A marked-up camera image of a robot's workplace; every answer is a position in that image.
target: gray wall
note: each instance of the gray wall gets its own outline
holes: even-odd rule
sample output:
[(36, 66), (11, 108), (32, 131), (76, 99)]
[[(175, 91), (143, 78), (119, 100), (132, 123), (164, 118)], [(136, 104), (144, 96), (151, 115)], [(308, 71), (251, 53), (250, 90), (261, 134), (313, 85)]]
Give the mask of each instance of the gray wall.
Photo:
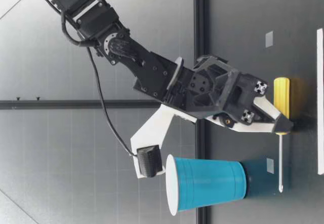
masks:
[[(193, 66), (193, 0), (107, 1), (134, 39)], [(0, 100), (98, 98), (86, 52), (66, 41), (43, 0), (21, 2), (0, 34)], [(122, 65), (96, 61), (106, 99), (144, 98)], [(110, 110), (126, 142), (153, 113)], [(195, 211), (171, 217), (163, 176), (136, 178), (100, 110), (0, 111), (0, 149), (0, 188), (39, 223), (195, 223)], [(169, 153), (194, 157), (191, 123), (174, 119), (164, 162)]]

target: metal frame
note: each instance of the metal frame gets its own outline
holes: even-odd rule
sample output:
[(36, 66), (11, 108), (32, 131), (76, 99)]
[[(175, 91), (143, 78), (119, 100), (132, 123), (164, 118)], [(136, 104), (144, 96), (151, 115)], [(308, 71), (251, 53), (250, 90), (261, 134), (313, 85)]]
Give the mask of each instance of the metal frame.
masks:
[[(153, 100), (107, 100), (107, 108), (159, 108)], [(16, 100), (0, 101), (0, 110), (46, 110), (46, 109), (100, 109), (98, 100)]]
[[(199, 56), (205, 54), (205, 0), (194, 0), (194, 27), (194, 55), (197, 61)], [(205, 120), (199, 120), (196, 123), (196, 157), (198, 159), (206, 158), (205, 124)], [(197, 210), (197, 224), (206, 223), (207, 210), (207, 207)]]

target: blue plastic cup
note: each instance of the blue plastic cup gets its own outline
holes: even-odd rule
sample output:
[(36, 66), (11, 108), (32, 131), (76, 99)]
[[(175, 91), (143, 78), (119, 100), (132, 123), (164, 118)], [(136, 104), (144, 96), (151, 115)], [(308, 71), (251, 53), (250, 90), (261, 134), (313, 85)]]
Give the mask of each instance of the blue plastic cup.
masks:
[(168, 156), (167, 198), (172, 215), (245, 197), (246, 175), (239, 162)]

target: black cable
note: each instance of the black cable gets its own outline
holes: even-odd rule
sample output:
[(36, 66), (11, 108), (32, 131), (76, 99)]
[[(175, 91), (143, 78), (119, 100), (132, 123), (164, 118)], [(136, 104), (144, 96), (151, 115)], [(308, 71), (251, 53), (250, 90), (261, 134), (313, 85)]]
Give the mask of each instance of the black cable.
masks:
[(1, 17), (0, 20), (2, 20), (7, 14), (9, 14), (10, 11), (12, 11), (21, 1), (23, 0), (18, 0), (14, 5), (12, 5)]
[(115, 135), (115, 137), (118, 139), (119, 143), (122, 145), (122, 147), (127, 151), (127, 153), (130, 155), (130, 156), (133, 156), (133, 157), (137, 157), (137, 155), (135, 155), (128, 147), (127, 145), (125, 144), (125, 142), (123, 141), (123, 139), (120, 137), (120, 135), (118, 134), (118, 132), (115, 130), (110, 118), (109, 118), (109, 115), (108, 115), (108, 112), (107, 112), (107, 109), (106, 109), (106, 106), (105, 106), (105, 101), (104, 101), (104, 98), (103, 98), (103, 94), (102, 94), (102, 90), (101, 90), (101, 84), (100, 84), (100, 78), (99, 78), (99, 73), (98, 73), (98, 70), (97, 70), (97, 66), (95, 64), (95, 61), (93, 59), (93, 56), (92, 56), (92, 53), (91, 53), (91, 50), (90, 48), (87, 48), (87, 52), (88, 52), (88, 55), (90, 57), (90, 61), (92, 63), (92, 66), (93, 66), (93, 70), (94, 70), (94, 73), (95, 73), (95, 76), (96, 76), (96, 82), (97, 82), (97, 87), (98, 87), (98, 92), (99, 92), (99, 97), (100, 97), (100, 102), (101, 102), (101, 106), (102, 106), (102, 109), (104, 111), (104, 114), (106, 116), (106, 121), (107, 121), (107, 124), (108, 126), (110, 127), (110, 129), (112, 130), (113, 134)]
[(67, 32), (66, 29), (66, 17), (65, 17), (65, 12), (61, 11), (61, 24), (62, 24), (62, 32), (66, 36), (66, 38), (74, 45), (79, 46), (79, 47), (95, 47), (97, 46), (96, 41), (92, 40), (85, 40), (85, 41), (77, 41), (74, 40), (70, 34)]

